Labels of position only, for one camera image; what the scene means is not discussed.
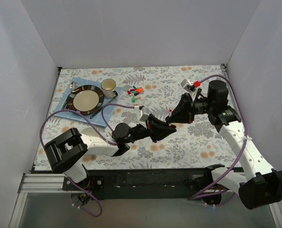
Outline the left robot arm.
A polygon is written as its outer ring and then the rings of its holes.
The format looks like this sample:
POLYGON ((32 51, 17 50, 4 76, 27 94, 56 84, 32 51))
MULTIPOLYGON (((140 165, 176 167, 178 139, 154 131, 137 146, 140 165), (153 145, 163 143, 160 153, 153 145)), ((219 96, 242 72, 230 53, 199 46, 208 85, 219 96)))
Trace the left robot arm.
POLYGON ((102 139, 94 129, 86 134, 71 128, 46 143, 43 148, 52 172, 65 174, 79 190, 85 190, 90 179, 87 169, 81 164, 84 155, 121 156, 130 149, 129 143, 147 137, 155 143, 175 132, 176 126, 150 114, 143 124, 135 127, 119 123, 107 139, 102 139))

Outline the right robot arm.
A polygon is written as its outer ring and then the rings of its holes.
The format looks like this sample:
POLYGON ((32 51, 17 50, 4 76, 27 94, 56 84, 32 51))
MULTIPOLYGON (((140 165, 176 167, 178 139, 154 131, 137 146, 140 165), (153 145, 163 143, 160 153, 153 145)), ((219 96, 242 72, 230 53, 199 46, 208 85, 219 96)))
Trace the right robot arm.
POLYGON ((227 141, 241 164, 244 175, 221 164, 205 169, 204 184, 210 189, 222 185, 236 193, 247 209, 273 204, 282 200, 282 171, 277 171, 262 156, 248 136, 239 114, 228 104, 228 88, 225 82, 209 82, 207 96, 203 96, 200 82, 183 80, 186 93, 177 107, 166 117, 166 122, 190 124, 198 114, 206 114, 209 122, 227 141))

